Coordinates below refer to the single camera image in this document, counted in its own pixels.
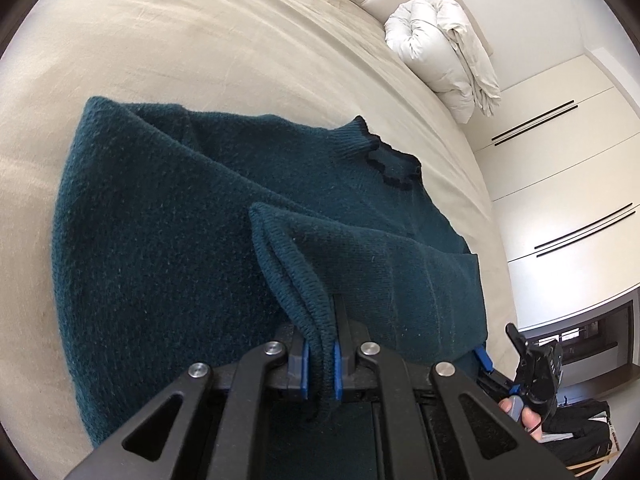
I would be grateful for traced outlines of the person's right hand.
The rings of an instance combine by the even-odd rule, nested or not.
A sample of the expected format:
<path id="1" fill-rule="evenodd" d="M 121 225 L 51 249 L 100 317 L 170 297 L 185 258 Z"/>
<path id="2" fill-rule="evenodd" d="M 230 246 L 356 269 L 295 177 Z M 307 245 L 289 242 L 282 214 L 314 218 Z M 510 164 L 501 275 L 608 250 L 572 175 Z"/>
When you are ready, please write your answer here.
<path id="1" fill-rule="evenodd" d="M 539 414 L 528 408 L 519 396 L 509 396 L 502 399 L 498 405 L 506 414 L 513 415 L 535 441 L 541 441 L 542 419 Z"/>

